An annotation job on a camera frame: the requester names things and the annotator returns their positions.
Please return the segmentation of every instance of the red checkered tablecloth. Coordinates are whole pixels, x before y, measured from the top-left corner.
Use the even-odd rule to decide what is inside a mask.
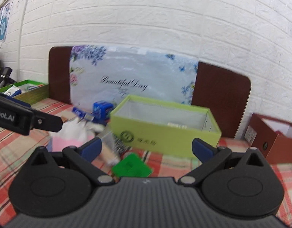
[[[71,112],[72,106],[52,99],[43,100],[33,108],[68,119],[74,118]],[[20,167],[27,160],[33,150],[49,141],[48,133],[34,129],[29,136],[22,136],[0,128],[0,224],[4,225],[15,215],[15,211],[8,198],[8,189]],[[248,144],[244,141],[222,138],[220,146],[227,146],[234,152],[246,151]],[[187,172],[198,167],[198,159],[176,158],[158,153],[132,149],[145,163],[153,169],[151,176],[173,176],[178,179]],[[110,168],[104,165],[98,158],[93,164],[106,173]],[[292,226],[292,164],[272,165],[272,168],[285,189],[285,197],[280,206],[277,216],[286,224]]]

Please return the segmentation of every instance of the floral poster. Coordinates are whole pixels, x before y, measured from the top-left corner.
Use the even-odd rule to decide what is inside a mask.
[[[191,104],[198,61],[141,48],[74,46],[71,102],[92,110],[97,101],[119,104],[128,94]]]

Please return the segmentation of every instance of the headboard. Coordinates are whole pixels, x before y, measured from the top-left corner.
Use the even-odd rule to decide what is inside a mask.
[[[71,46],[53,47],[49,52],[50,98],[70,104],[69,59]],[[248,77],[199,62],[192,105],[211,109],[222,136],[233,138],[248,101]]]

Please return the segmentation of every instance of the light green open box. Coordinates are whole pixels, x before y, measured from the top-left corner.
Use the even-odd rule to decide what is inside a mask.
[[[109,125],[127,146],[178,157],[194,157],[194,138],[216,147],[221,137],[208,108],[135,95],[127,96],[110,113]]]

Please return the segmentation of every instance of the black circular joint cover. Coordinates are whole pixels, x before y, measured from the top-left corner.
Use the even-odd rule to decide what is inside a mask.
[[[88,200],[91,190],[83,174],[44,165],[21,171],[10,186],[9,198],[17,212],[46,218],[75,211]]]
[[[251,165],[212,173],[203,181],[201,190],[212,207],[242,219],[276,214],[284,196],[274,174]]]

